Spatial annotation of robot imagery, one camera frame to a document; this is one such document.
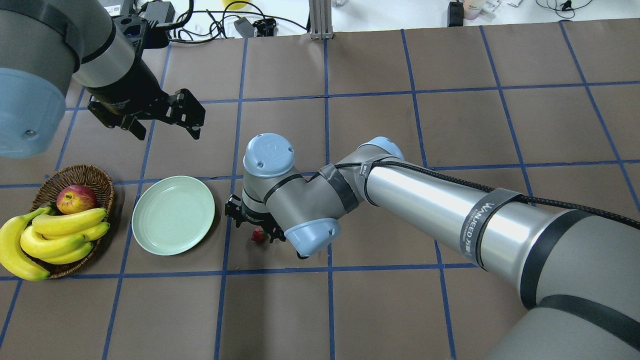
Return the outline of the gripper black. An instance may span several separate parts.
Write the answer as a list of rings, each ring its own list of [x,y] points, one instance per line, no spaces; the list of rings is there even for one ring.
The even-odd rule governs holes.
[[[229,196],[224,205],[224,214],[228,218],[233,219],[236,228],[240,228],[242,223],[252,224],[256,226],[256,228],[263,228],[263,230],[265,230],[269,235],[269,239],[266,242],[269,242],[270,244],[274,243],[275,240],[279,240],[281,242],[285,242],[287,240],[284,231],[275,221],[272,214],[269,212],[260,213],[251,210],[236,194],[231,194]]]
[[[87,91],[91,94],[87,109],[103,125],[121,128],[139,141],[144,141],[147,134],[140,120],[161,117],[165,117],[166,124],[185,129],[195,141],[201,138],[206,117],[203,105],[186,88],[169,96],[144,60],[135,60],[115,83]]]

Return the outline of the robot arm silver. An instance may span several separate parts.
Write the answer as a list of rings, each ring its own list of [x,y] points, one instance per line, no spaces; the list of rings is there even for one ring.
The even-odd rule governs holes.
[[[289,241],[304,259],[340,235],[342,216],[380,207],[517,289],[528,312],[487,360],[639,358],[635,219],[428,170],[382,136],[308,180],[294,162],[285,137],[252,138],[226,216]]]
[[[140,141],[142,120],[185,129],[198,140],[206,112],[188,89],[163,91],[142,59],[169,45],[194,11],[178,22],[137,14],[110,16],[98,0],[1,2],[1,155],[29,158],[45,152],[66,112],[71,81],[90,94],[88,110],[107,128]]]

